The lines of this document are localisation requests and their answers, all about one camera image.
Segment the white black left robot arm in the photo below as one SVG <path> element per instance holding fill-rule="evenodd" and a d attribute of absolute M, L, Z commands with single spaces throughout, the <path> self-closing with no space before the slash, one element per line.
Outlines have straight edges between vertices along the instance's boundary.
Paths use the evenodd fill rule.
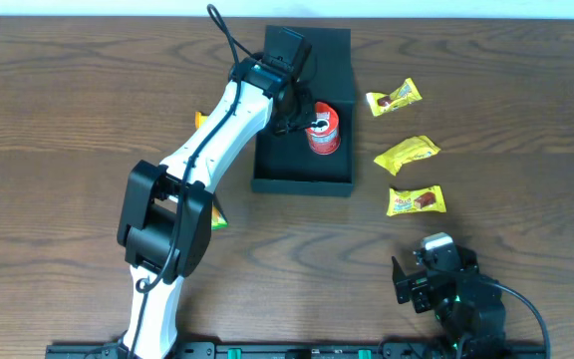
<path fill-rule="evenodd" d="M 303 130 L 314 119 L 300 81 L 304 65 L 270 54 L 234 64 L 221 100 L 193 135 L 159 164 L 140 161 L 130 172 L 118 228 L 134 283 L 124 357 L 171 352 L 180 289 L 209 245 L 218 183 L 257 133 Z"/>

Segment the green yellow snack bar wrapper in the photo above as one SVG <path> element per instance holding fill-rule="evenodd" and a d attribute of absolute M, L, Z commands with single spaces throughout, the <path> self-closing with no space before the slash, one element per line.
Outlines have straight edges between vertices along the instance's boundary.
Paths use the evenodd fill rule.
<path fill-rule="evenodd" d="M 211 229 L 218 230 L 228 227 L 228 221 L 224 214 L 223 208 L 215 195 L 212 202 L 212 212 L 211 212 Z"/>

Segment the small yellow snack packet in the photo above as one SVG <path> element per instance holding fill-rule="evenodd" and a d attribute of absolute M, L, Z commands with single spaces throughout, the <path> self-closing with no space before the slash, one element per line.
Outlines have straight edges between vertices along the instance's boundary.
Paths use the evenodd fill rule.
<path fill-rule="evenodd" d="M 206 115 L 202 112 L 196 112 L 194 114 L 194 124 L 197 129 L 199 129 L 209 118 L 209 115 Z"/>

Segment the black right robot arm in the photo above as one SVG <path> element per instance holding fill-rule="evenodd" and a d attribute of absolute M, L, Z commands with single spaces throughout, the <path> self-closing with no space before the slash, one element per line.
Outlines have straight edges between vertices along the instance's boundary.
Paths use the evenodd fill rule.
<path fill-rule="evenodd" d="M 415 252 L 424 269 L 405 274 L 392 260 L 400 304 L 417 314 L 431 311 L 445 339 L 440 351 L 452 358 L 499 358 L 505 352 L 506 318 L 501 290 L 479 272 L 476 253 L 456 244 Z"/>

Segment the red snack can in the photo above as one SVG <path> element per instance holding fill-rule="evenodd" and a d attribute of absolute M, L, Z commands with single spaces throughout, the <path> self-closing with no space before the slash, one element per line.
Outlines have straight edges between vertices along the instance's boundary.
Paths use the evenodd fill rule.
<path fill-rule="evenodd" d="M 339 116 L 328 104 L 317 102 L 315 121 L 306 129 L 310 149 L 317 155 L 330 155 L 340 145 Z"/>

